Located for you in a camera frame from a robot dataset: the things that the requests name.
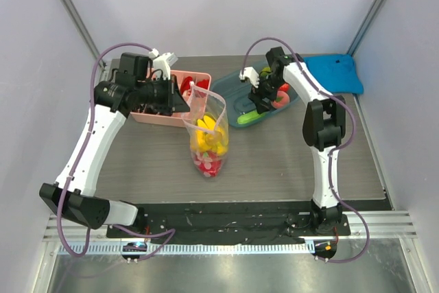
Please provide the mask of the yellow banana bunch toy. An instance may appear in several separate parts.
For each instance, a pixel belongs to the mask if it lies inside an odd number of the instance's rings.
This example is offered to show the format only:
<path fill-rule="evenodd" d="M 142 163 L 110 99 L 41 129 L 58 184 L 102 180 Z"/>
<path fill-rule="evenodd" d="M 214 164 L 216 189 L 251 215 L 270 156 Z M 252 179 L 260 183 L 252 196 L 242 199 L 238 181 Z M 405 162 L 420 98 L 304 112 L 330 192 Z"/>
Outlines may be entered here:
<path fill-rule="evenodd" d="M 228 135 L 223 127 L 217 124 L 217 121 L 209 115 L 204 115 L 203 118 L 196 121 L 197 127 L 209 130 L 209 132 L 219 132 L 221 140 L 216 146 L 209 151 L 216 153 L 218 156 L 223 156 L 228 151 Z"/>

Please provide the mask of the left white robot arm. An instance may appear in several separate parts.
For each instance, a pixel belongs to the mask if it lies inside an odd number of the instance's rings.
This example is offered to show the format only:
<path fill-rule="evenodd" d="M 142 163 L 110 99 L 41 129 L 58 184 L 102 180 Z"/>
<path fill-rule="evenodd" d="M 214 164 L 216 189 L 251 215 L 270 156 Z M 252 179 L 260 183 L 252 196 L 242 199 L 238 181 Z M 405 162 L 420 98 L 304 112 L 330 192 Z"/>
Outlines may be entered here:
<path fill-rule="evenodd" d="M 146 221 L 138 207 L 128 202 L 95 196 L 97 179 L 106 155 L 129 114 L 140 106 L 164 113 L 186 113 L 171 66 L 173 53 L 159 55 L 155 50 L 142 56 L 123 53 L 114 70 L 114 81 L 101 81 L 93 89 L 93 101 L 80 139 L 61 174 L 52 184 L 45 183 L 39 196 L 59 217 L 98 229 L 122 225 L 130 237 L 145 232 Z"/>

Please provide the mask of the clear pink zip top bag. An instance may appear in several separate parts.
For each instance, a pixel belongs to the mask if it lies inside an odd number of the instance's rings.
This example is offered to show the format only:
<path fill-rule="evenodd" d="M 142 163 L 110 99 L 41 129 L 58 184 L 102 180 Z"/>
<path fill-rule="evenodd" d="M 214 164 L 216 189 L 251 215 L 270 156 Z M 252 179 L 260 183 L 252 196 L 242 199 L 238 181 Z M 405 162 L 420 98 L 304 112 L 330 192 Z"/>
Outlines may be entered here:
<path fill-rule="evenodd" d="M 229 150 L 226 101 L 217 93 L 191 83 L 189 112 L 181 118 L 189 133 L 191 159 L 207 178 L 221 171 Z"/>

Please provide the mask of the red strawberry toy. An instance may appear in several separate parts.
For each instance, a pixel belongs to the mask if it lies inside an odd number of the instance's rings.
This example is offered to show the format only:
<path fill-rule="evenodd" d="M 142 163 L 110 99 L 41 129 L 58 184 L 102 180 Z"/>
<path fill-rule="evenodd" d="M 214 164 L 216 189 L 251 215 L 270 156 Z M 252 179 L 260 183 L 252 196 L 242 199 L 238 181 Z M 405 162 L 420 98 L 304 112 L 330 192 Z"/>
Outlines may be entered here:
<path fill-rule="evenodd" d="M 290 88 L 290 85 L 288 83 L 284 83 L 279 87 L 279 90 L 286 93 L 286 92 L 288 92 L 289 88 Z"/>

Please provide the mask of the green lime toy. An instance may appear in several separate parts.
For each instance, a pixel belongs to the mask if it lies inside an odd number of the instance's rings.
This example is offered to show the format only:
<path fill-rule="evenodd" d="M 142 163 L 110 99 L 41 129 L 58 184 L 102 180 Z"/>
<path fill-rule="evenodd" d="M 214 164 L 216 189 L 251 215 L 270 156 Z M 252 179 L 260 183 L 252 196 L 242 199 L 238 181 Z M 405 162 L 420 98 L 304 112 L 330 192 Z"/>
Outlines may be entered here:
<path fill-rule="evenodd" d="M 270 74 L 271 74 L 271 68 L 269 68 L 269 67 L 265 67 L 259 72 L 260 78 L 267 77 Z"/>

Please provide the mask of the yellow bell pepper toy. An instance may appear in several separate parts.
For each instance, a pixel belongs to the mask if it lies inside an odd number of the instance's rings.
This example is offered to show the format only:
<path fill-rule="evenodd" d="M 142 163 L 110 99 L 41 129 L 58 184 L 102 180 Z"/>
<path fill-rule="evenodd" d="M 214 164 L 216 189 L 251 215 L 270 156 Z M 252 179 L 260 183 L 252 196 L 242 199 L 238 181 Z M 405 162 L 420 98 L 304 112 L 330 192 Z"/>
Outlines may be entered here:
<path fill-rule="evenodd" d="M 219 132 L 195 130 L 190 136 L 190 148 L 194 152 L 207 152 L 212 150 L 220 140 L 221 134 Z"/>

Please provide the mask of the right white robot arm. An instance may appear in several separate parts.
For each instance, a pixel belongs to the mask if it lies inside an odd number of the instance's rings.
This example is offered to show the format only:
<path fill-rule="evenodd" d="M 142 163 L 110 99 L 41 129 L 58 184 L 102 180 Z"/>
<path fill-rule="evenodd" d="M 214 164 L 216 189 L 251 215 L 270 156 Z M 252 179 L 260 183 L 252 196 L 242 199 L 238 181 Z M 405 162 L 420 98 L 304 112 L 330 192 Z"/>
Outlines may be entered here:
<path fill-rule="evenodd" d="M 314 190 L 307 228 L 315 234 L 330 233 L 342 222 L 338 195 L 337 160 L 346 134 L 346 110 L 343 97 L 334 97 L 311 74 L 298 55 L 287 55 L 274 47 L 265 55 L 270 72 L 262 76 L 253 67 L 239 73 L 242 82 L 252 85 L 249 94 L 258 113 L 269 111 L 269 101 L 282 84 L 289 84 L 306 106 L 302 136 L 313 157 Z"/>

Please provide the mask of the green cucumber toy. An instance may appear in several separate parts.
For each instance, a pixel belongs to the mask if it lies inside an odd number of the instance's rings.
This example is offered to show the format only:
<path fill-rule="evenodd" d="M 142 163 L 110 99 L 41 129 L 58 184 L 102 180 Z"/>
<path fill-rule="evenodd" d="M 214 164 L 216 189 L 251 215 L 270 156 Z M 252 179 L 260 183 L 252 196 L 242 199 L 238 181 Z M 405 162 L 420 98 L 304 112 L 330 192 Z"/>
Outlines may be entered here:
<path fill-rule="evenodd" d="M 257 110 L 252 110 L 238 116 L 237 123 L 239 125 L 248 125 L 262 119 L 265 115 L 266 113 L 258 113 Z"/>

